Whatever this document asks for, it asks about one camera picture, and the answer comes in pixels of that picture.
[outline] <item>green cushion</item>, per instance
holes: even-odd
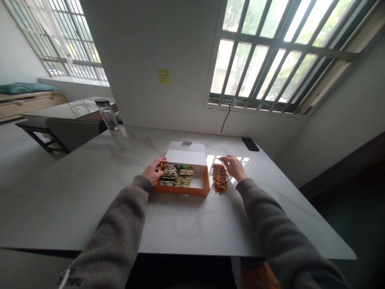
[[[0,85],[0,92],[8,94],[18,94],[23,92],[37,92],[58,90],[55,86],[45,85],[41,83],[22,83],[15,82],[12,84]]]

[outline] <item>gray sweater sleeve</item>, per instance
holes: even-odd
[[[137,175],[118,194],[84,251],[70,265],[64,288],[125,287],[138,253],[148,192],[153,186],[149,179]]]
[[[278,202],[252,179],[242,180],[236,189],[282,288],[347,288],[339,271],[320,255]]]

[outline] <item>window bars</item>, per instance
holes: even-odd
[[[63,54],[39,22],[25,0],[4,0],[11,15],[51,76],[72,76],[107,81],[79,0],[49,0],[65,44],[73,58],[67,64]]]
[[[375,3],[228,0],[217,61],[210,67],[208,104],[299,113],[332,61],[350,62],[358,55],[342,48]]]

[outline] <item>sleeve cuff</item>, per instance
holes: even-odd
[[[247,191],[251,188],[255,188],[256,187],[256,184],[254,183],[253,179],[250,179],[250,178],[246,178],[246,179],[243,179],[242,181],[240,181],[236,186],[235,186],[235,189],[238,191],[238,192],[244,192],[244,191]]]
[[[131,183],[132,186],[139,187],[146,192],[154,188],[154,184],[145,176],[137,175]]]

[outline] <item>white marble table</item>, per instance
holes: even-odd
[[[120,189],[164,156],[174,140],[203,143],[210,166],[229,153],[241,158],[248,176],[282,205],[323,256],[356,258],[262,150],[247,150],[240,138],[122,129],[126,148],[116,149],[105,132],[24,183],[2,189],[0,247],[82,250]],[[237,182],[230,181],[225,194],[211,189],[207,198],[153,193],[139,252],[261,256],[234,189]]]
[[[101,97],[91,97],[83,100],[77,100],[74,102],[68,102],[57,106],[51,106],[49,108],[43,108],[40,110],[33,110],[22,114],[23,117],[30,119],[33,117],[51,117],[51,118],[65,118],[65,119],[92,119],[92,115],[95,114],[100,118],[99,109],[96,106],[95,100]],[[113,109],[117,110],[115,100],[108,99]]]

